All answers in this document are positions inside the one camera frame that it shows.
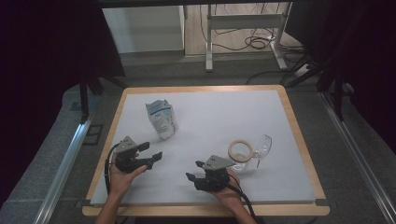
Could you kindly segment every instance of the desk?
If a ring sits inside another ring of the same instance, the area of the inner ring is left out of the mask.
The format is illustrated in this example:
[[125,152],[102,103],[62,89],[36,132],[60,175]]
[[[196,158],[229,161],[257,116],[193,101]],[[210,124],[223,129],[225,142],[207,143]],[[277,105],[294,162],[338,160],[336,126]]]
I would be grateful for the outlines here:
[[[163,88],[129,88],[126,89],[120,99],[120,104],[108,134],[101,159],[97,165],[86,199],[91,200],[96,185],[104,169],[103,161],[106,159],[108,151],[113,144],[113,138],[122,113],[122,106],[128,94],[146,94],[160,92],[211,92],[211,91],[277,91],[279,99],[286,113],[287,120],[291,127],[292,135],[298,146],[304,168],[309,177],[313,189],[315,200],[312,203],[257,203],[253,205],[257,216],[326,216],[330,212],[326,202],[323,189],[318,180],[315,167],[306,148],[303,136],[294,117],[289,98],[283,89],[278,85],[273,86],[206,86],[206,87],[163,87]],[[101,208],[94,206],[84,206],[83,214],[86,216],[97,216]],[[119,216],[132,217],[228,217],[231,216],[218,203],[211,204],[166,204],[166,205],[124,205],[119,209]]]

